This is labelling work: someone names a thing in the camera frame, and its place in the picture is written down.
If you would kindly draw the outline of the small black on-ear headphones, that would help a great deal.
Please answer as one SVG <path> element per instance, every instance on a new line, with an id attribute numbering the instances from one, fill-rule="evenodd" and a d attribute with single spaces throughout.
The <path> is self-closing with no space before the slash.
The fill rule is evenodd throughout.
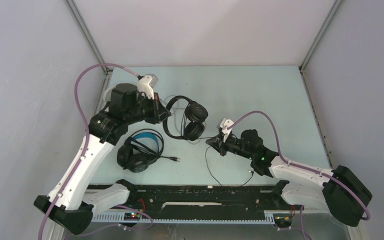
<path id="1" fill-rule="evenodd" d="M 209 113 L 204 106 L 182 95 L 174 96 L 168 101 L 166 108 L 171 111 L 175 104 L 179 103 L 180 108 L 176 112 L 177 124 L 180 127 L 182 115 L 185 113 L 186 124 L 183 133 L 176 131 L 173 117 L 168 118 L 162 124 L 164 133 L 168 137 L 166 150 L 171 154 L 176 154 L 183 160 L 176 168 L 178 184 L 198 185 L 198 184 L 219 184 L 220 186 L 239 185 L 245 186 L 254 176 L 254 171 L 249 170 L 245 173 L 242 169 L 236 172 L 228 171 L 229 167 L 225 162 L 213 162 L 213 169 L 210 169 L 207 158 L 208 150 L 211 148 L 204 141 L 219 134 L 217 128 L 206 129 L 206 120 Z M 187 140 L 197 140 L 196 145 L 189 144 Z"/>

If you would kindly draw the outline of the black headset with blue band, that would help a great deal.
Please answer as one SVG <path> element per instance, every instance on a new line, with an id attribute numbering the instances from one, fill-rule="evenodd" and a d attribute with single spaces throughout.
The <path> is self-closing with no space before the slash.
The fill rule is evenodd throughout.
<path id="1" fill-rule="evenodd" d="M 140 142 L 141 139 L 154 141 L 156 150 Z M 175 156 L 164 156 L 164 148 L 165 141 L 159 131 L 143 128 L 127 137 L 117 151 L 116 162 L 123 170 L 128 170 L 132 173 L 141 173 L 161 158 L 176 163 L 180 161 L 180 158 Z"/>

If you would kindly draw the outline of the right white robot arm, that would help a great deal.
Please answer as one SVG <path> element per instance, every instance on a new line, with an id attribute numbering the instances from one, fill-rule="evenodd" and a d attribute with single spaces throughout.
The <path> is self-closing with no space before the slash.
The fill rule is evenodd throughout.
<path id="1" fill-rule="evenodd" d="M 271 194 L 271 204 L 277 209 L 301 205 L 326 210 L 341 223 L 357 227 L 368 221 L 368 205 L 372 193 L 346 166 L 320 168 L 293 161 L 264 145 L 257 130 L 248 129 L 240 137 L 219 132 L 206 144 L 221 156 L 232 153 L 250 160 L 250 166 L 260 176 L 279 182 Z"/>

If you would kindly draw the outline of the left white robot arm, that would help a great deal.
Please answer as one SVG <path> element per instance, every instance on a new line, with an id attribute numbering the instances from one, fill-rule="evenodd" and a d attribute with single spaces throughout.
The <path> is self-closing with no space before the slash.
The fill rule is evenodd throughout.
<path id="1" fill-rule="evenodd" d="M 83 233 L 93 217 L 117 205 L 133 208 L 138 194 L 117 181 L 93 194 L 86 190 L 106 156 L 132 124 L 159 124 L 170 112 L 161 104 L 151 83 L 121 83 L 111 89 L 110 101 L 87 124 L 75 158 L 47 195 L 38 195 L 34 206 L 73 235 Z"/>

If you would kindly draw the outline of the white gaming headset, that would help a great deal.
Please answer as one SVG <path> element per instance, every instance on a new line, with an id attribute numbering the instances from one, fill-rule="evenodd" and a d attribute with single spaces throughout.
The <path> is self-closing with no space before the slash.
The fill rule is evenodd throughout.
<path id="1" fill-rule="evenodd" d="M 102 97 L 101 99 L 99 100 L 102 100 L 102 103 L 99 103 L 98 106 L 99 107 L 102 107 L 102 109 L 105 111 L 108 107 L 105 107 L 104 105 L 107 104 L 109 101 L 110 101 L 110 92 L 112 91 L 112 89 L 115 88 L 115 87 L 110 87 L 110 88 L 107 88 L 103 94 L 102 94 Z M 165 102 L 165 100 L 171 98 L 171 97 L 174 97 L 174 95 L 169 95 L 167 96 L 165 99 L 163 100 L 160 100 L 160 102 L 163 104 L 163 105 L 166 105 L 168 102 Z M 174 106 L 172 106 L 170 112 L 171 112 L 171 116 L 172 116 L 172 119 L 174 121 L 174 126 L 175 126 L 175 129 L 176 131 L 179 133 L 179 134 L 183 134 L 184 133 L 184 127 L 186 127 L 186 115 L 185 113 L 183 112 L 183 115 L 182 115 L 182 119 L 181 119 L 181 123 L 180 123 L 180 126 L 178 126 L 178 121 L 176 120 L 176 112 L 177 111 L 180 111 L 180 110 L 185 110 L 186 108 L 183 108 L 183 107 L 180 107 L 180 104 L 179 103 L 175 103 Z M 199 142 L 201 141 L 199 138 L 197 138 L 196 140 L 192 141 L 192 140 L 186 140 L 189 144 L 191 145 L 197 145 L 199 144 Z"/>

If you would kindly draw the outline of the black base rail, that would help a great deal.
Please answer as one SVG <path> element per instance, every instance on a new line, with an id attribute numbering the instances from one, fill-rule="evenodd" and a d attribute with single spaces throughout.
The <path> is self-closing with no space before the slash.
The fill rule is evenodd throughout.
<path id="1" fill-rule="evenodd" d="M 274 186 L 138 185 L 126 207 L 144 210 L 154 220 L 262 221 L 269 211 L 299 210 Z"/>

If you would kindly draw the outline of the left aluminium frame post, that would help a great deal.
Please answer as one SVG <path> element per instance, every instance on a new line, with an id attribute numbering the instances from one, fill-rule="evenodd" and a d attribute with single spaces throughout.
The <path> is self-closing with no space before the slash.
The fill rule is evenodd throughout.
<path id="1" fill-rule="evenodd" d="M 99 64 L 104 64 L 105 60 L 99 50 L 99 47 L 96 43 L 96 41 L 93 38 L 93 35 L 91 31 L 89 30 L 86 21 L 84 20 L 80 9 L 78 8 L 76 2 L 74 0 L 64 0 L 63 1 L 70 12 L 71 16 L 73 17 L 73 20 L 75 24 L 77 25 L 81 35 L 83 36 L 87 46 L 89 47 L 89 50 L 91 51 L 92 55 L 94 56 L 95 60 Z"/>

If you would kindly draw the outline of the aluminium frame post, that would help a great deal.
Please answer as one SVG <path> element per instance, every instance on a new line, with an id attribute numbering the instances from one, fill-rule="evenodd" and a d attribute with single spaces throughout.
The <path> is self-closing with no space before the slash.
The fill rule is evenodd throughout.
<path id="1" fill-rule="evenodd" d="M 302 60 L 300 66 L 299 66 L 299 70 L 301 73 L 305 72 L 305 70 L 306 70 L 308 64 L 310 63 L 314 53 L 318 49 L 318 46 L 320 45 L 325 34 L 328 32 L 330 25 L 334 21 L 336 15 L 340 11 L 340 8 L 342 7 L 344 2 L 345 2 L 345 0 L 335 0 L 333 2 L 330 10 L 328 11 L 325 19 L 323 20 L 323 22 L 321 24 L 321 27 L 319 28 L 315 38 L 313 39 L 304 59 Z"/>
<path id="2" fill-rule="evenodd" d="M 70 12 L 71 16 L 73 17 L 73 20 L 75 24 L 77 25 L 81 35 L 83 36 L 87 46 L 89 47 L 89 50 L 91 51 L 92 55 L 94 56 L 95 60 L 99 64 L 104 64 L 105 60 L 99 50 L 99 47 L 96 43 L 96 41 L 93 38 L 93 35 L 91 31 L 89 30 L 86 21 L 84 20 L 80 9 L 78 8 L 76 2 L 74 0 L 64 0 L 63 1 Z"/>

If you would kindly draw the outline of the right aluminium frame post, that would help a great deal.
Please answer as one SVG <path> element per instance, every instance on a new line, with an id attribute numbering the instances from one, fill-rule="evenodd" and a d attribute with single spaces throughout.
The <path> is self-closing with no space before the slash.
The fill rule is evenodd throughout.
<path id="1" fill-rule="evenodd" d="M 308 64 L 310 63 L 314 53 L 318 49 L 318 46 L 320 45 L 325 34 L 328 32 L 330 25 L 334 21 L 336 15 L 340 11 L 340 8 L 342 7 L 344 2 L 345 2 L 345 0 L 335 0 L 333 2 L 330 10 L 328 11 L 325 19 L 323 20 L 323 22 L 321 24 L 321 27 L 319 28 L 315 38 L 313 39 L 304 59 L 302 60 L 300 66 L 299 66 L 299 70 L 301 73 L 305 72 L 305 70 L 306 70 Z"/>

